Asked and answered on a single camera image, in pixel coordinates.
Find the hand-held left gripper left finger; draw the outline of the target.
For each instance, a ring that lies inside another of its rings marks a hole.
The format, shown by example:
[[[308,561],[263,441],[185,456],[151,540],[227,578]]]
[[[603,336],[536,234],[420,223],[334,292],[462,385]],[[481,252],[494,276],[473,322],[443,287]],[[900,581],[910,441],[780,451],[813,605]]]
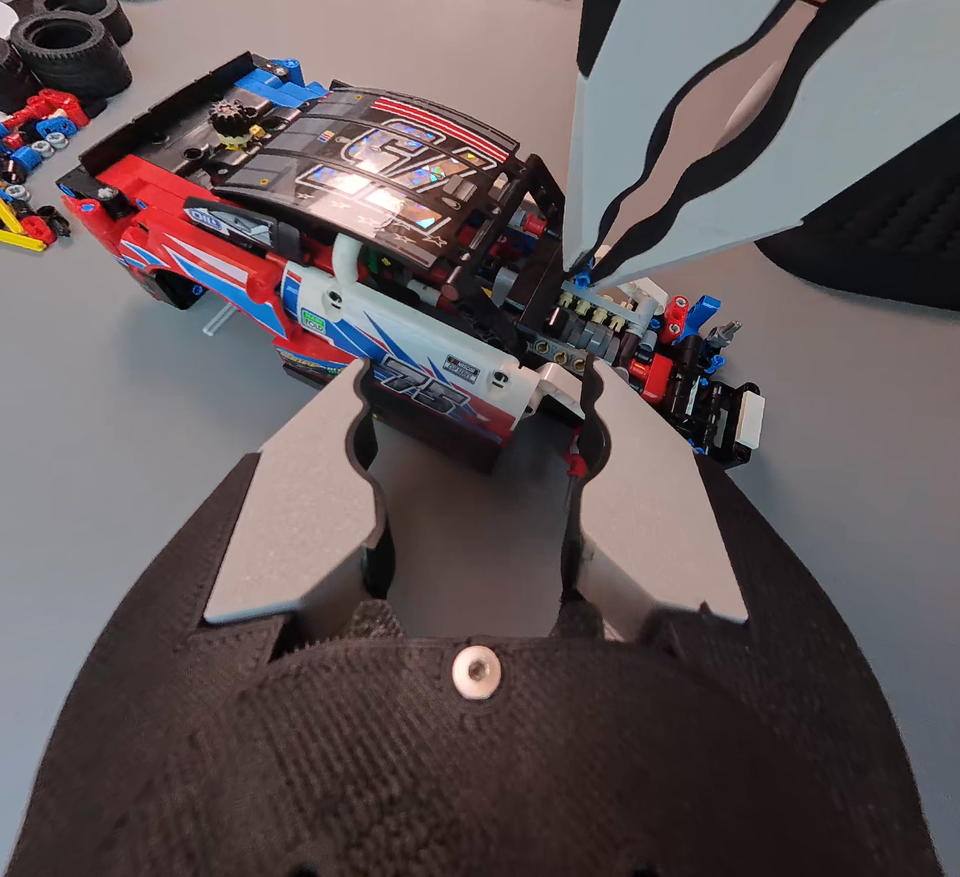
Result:
[[[292,614],[302,627],[342,627],[361,602],[388,597],[396,551],[370,474],[374,381],[371,362],[355,360],[261,447],[207,624]]]

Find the black rubber toy tyre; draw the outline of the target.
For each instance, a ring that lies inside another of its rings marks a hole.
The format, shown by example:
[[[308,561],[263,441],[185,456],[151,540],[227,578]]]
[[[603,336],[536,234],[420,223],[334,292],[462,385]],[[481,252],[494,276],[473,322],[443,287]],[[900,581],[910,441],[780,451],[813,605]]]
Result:
[[[42,87],[109,99],[133,82],[120,46],[99,19],[57,10],[19,19],[9,42]]]
[[[0,45],[1,111],[12,114],[23,108],[41,85],[9,41],[1,39]]]
[[[133,26],[119,0],[32,0],[34,12],[70,11],[98,21],[123,47],[134,36]]]

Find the grey desk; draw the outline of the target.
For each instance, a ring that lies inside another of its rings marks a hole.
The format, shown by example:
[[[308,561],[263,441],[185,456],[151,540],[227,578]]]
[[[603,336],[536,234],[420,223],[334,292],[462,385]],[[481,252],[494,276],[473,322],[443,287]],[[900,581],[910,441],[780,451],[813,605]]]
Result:
[[[581,0],[147,0],[131,87],[32,176],[247,49],[306,79],[411,92],[479,117],[567,185]],[[958,875],[958,315],[833,292],[751,244],[655,275],[743,322],[731,379],[767,399],[731,471],[868,657],[943,870]],[[154,300],[83,228],[2,248],[2,871],[50,733],[144,569],[234,465],[314,395],[243,315]],[[525,422],[492,475],[377,425],[390,600],[412,636],[546,635],[560,595],[564,428]]]

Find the toy brick race car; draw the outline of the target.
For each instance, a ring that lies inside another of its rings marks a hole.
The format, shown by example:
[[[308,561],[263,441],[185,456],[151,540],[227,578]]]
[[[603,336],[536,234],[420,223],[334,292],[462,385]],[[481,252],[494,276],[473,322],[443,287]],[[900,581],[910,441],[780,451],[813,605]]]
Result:
[[[56,185],[152,297],[210,293],[322,389],[368,360],[390,426],[488,469],[541,403],[582,416],[602,362],[725,468],[749,463],[765,401],[719,378],[736,321],[649,280],[577,287],[565,194],[543,159],[416,95],[306,82],[238,55],[85,151]]]

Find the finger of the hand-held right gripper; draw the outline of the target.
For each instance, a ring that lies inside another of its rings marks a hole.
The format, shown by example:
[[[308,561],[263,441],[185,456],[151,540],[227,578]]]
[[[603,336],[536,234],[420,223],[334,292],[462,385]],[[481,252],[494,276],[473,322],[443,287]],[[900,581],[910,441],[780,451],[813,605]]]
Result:
[[[593,271],[621,283],[766,238],[958,115],[958,0],[827,0],[769,96]]]
[[[652,175],[690,91],[797,0],[621,0],[589,77],[578,70],[562,259],[578,270]]]

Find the pile of small loose bricks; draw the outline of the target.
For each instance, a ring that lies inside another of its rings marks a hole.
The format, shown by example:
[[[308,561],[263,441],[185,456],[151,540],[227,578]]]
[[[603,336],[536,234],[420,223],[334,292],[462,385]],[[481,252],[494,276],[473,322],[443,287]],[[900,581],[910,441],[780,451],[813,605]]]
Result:
[[[53,206],[35,206],[27,181],[69,146],[73,137],[103,113],[103,97],[81,98],[42,88],[1,120],[1,242],[42,254],[70,235],[66,218]]]

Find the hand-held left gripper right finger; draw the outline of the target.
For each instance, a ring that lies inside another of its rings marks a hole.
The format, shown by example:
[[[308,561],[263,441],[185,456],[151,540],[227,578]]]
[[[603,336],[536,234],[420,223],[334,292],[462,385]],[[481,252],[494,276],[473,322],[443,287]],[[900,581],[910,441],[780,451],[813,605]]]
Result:
[[[605,362],[586,368],[582,408],[575,589],[606,624],[651,624],[661,611],[704,607],[745,623],[745,599],[690,444]]]

